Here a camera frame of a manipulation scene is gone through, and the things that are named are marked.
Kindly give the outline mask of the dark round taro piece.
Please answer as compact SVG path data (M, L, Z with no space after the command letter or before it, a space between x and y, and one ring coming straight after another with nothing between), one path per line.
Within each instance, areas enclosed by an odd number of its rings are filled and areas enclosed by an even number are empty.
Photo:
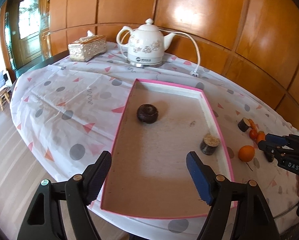
M137 118L146 124L153 124L158 119L158 109L151 104L143 104L137 109Z

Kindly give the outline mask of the small orange tangerine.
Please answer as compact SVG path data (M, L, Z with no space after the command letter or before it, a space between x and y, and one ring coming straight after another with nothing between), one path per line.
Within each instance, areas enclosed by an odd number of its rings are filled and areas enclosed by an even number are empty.
M256 138L256 143L258 144L259 142L261 142L261 141L265 141L265 133L264 132L262 132L262 131L260 131L259 133L258 133L258 136L257 136L257 138Z

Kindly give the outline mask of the red cherry tomato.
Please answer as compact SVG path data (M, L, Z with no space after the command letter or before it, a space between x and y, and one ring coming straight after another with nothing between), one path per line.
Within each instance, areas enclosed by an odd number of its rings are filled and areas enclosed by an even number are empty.
M250 131L249 131L249 137L250 137L250 139L252 139L252 140L256 140L257 138L258 138L258 131L256 130L256 129L251 129Z

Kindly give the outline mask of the small orange carrot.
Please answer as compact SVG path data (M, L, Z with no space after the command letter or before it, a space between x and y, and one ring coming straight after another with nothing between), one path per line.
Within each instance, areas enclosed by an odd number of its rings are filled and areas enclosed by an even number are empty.
M256 124L254 123L254 121L252 119L248 119L248 121L250 123L250 128L258 131L258 128L256 127Z

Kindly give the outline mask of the large orange tangerine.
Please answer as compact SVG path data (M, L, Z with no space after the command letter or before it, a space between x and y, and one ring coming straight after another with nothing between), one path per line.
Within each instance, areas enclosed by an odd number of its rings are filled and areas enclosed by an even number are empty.
M254 155L255 149L250 145L242 146L238 151L238 158L245 163L250 162L254 158Z

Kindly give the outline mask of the patterned white tablecloth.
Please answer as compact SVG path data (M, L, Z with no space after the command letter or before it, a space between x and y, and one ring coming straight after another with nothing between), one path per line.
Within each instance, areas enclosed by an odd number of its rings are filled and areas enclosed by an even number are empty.
M268 202L280 232L299 222L294 205L296 176L269 163L261 151L244 163L242 146L256 143L237 126L252 119L265 133L287 135L297 130L269 103L210 70L190 75L193 64L165 55L159 68L141 69L126 63L114 43L105 54L89 62L67 57L18 78L11 101L12 120L25 144L57 181L64 181L94 163L102 151L110 151L135 80L156 80L200 89L205 94L222 132L234 179L256 180ZM183 219L147 219L101 209L102 194L90 205L92 212L124 231L148 239L195 239L206 216Z

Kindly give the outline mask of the pink shallow tray box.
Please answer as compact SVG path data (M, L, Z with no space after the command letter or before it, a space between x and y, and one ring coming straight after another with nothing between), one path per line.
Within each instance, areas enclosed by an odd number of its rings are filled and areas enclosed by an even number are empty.
M143 104L158 109L153 124L138 120ZM212 155L200 144L206 134L220 139ZM127 99L111 150L101 209L127 217L183 219L206 216L186 167L194 151L216 174L234 179L222 132L202 90L175 83L137 79Z

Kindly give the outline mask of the small wooden stool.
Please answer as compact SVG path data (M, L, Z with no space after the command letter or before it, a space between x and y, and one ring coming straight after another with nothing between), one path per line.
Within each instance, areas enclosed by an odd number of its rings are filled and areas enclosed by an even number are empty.
M8 103L10 105L11 103L11 87L4 87L0 89L0 109L3 112L4 111L4 104Z

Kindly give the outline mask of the white ceramic electric kettle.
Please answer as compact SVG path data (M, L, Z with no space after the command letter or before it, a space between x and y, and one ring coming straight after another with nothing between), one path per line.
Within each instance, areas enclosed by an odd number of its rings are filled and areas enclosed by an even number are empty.
M136 66L161 64L165 51L171 45L175 33L163 35L154 21L149 18L136 29L124 26L117 33L116 43L122 56Z

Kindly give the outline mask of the ornate cream tissue box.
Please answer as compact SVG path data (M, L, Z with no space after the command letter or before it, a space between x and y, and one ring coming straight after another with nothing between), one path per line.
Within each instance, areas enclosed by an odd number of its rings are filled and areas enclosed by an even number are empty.
M88 62L93 57L107 51L107 37L87 31L86 37L80 37L68 45L69 58L75 62Z

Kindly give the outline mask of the wooden door with glass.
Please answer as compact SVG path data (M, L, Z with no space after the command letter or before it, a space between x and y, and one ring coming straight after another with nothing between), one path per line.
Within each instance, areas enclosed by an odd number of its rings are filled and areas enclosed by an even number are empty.
M43 47L40 0L7 0L5 41L13 70L47 58Z

